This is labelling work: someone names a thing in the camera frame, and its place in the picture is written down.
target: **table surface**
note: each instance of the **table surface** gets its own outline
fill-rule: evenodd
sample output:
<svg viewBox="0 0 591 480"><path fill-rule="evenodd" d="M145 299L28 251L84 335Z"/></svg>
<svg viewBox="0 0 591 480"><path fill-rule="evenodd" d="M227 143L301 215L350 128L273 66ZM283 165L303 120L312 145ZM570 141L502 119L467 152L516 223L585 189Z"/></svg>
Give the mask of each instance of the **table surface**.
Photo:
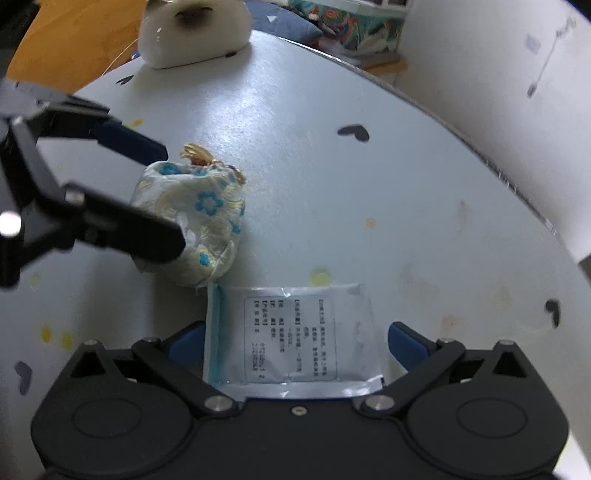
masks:
<svg viewBox="0 0 591 480"><path fill-rule="evenodd" d="M231 58L168 70L134 60L79 93L164 143L172 160L193 141L245 172L243 238L221 283L306 286L318 270L335 284L365 283L387 378L400 373L385 340L395 320L469 348L515 339L591 451L589 284L547 227L435 119L335 61L258 32ZM337 135L350 124L369 141ZM92 142L40 148L60 181L126 202L143 169ZM12 443L23 478L39 466L22 425L79 342L126 348L167 336L196 320L203 300L85 245L29 266L1 298L0 425L9 427L0 442ZM560 301L557 329L548 299ZM33 369L24 397L17 361Z"/></svg>

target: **white plastic packet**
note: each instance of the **white plastic packet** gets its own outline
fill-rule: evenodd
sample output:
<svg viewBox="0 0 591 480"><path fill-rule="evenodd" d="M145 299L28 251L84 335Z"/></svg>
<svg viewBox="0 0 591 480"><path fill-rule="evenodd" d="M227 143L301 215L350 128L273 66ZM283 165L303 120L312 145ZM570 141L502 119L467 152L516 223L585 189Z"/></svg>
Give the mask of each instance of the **white plastic packet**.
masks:
<svg viewBox="0 0 591 480"><path fill-rule="evenodd" d="M382 388L362 285L211 285L207 300L203 378L235 400L356 397Z"/></svg>

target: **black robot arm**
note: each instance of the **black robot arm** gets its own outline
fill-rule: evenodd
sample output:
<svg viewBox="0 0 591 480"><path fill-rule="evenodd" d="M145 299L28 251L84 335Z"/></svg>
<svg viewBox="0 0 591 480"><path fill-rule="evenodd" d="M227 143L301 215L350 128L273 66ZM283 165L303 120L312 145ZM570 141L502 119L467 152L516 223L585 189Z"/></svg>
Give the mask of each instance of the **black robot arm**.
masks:
<svg viewBox="0 0 591 480"><path fill-rule="evenodd" d="M123 126L109 109L58 90L0 80L0 287L20 269L75 240L153 262L184 249L178 225L75 183L61 186L37 150L39 137L96 140L143 164L168 159L165 146Z"/></svg>

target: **cable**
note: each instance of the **cable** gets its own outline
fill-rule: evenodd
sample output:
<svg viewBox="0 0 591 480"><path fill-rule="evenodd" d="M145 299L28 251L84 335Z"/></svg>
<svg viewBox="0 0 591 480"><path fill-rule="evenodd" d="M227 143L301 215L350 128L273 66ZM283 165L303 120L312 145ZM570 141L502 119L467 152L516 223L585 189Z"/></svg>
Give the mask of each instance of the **cable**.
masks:
<svg viewBox="0 0 591 480"><path fill-rule="evenodd" d="M135 39L135 40L134 40L132 43L130 43L129 45L127 45L127 46L125 47L125 50L124 50L124 51L122 51L122 52L121 52L119 55L117 55L117 56L115 57L115 60L113 60L111 63L109 63L109 66L108 66L108 67L106 68L106 70L105 70L105 71L104 71L104 72L101 74L101 77L102 77L102 76L103 76L105 73L107 73L107 72L109 71L109 69L110 69L110 68L113 66L113 64L114 64L114 63L115 63L117 60L119 60L119 59L121 58L121 55L123 55L123 54L124 54L126 51L128 51L128 50L129 50L129 48L130 48L130 46L132 46L132 45L133 45L135 42L137 42L137 41L138 41L138 39L136 38L136 39Z"/></svg>
<svg viewBox="0 0 591 480"><path fill-rule="evenodd" d="M563 26L560 30L556 31L554 43L552 43L552 48L548 52L548 55L546 55L546 61L544 62L544 65L540 71L540 74L538 75L538 79L534 83L532 83L530 85L530 87L527 89L528 98L532 98L534 96L535 91L538 89L538 84L540 83L540 80L542 79L542 75L546 71L546 67L548 66L548 62L550 61L550 57L554 53L554 49L556 48L556 44L558 43L558 40L560 40L562 37L564 37L570 30L574 29L576 26L577 26L577 24L576 24L576 21L574 20L574 17L570 16L566 19L566 25Z"/></svg>

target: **black heart shape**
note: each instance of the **black heart shape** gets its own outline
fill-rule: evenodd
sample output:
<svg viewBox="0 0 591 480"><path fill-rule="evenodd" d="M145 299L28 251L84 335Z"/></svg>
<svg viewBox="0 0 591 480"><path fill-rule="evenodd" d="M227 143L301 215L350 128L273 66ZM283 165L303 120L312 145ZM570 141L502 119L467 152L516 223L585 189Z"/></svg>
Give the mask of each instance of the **black heart shape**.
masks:
<svg viewBox="0 0 591 480"><path fill-rule="evenodd" d="M17 373L19 377L21 377L21 381L18 384L18 391L21 395L27 395L27 392L29 391L29 388L31 386L33 369L29 367L25 362L19 360L14 365L14 371Z"/></svg>
<svg viewBox="0 0 591 480"><path fill-rule="evenodd" d="M117 80L117 82L119 85L125 85L128 81L130 81L134 76L133 75L129 75L128 77L124 77L121 80Z"/></svg>
<svg viewBox="0 0 591 480"><path fill-rule="evenodd" d="M560 325L560 302L558 300L548 300L544 306L548 313L552 314L552 324L554 328L558 328Z"/></svg>
<svg viewBox="0 0 591 480"><path fill-rule="evenodd" d="M346 127L339 128L337 132L339 135L355 135L355 138L360 142L367 142L369 140L369 133L363 125L347 125Z"/></svg>

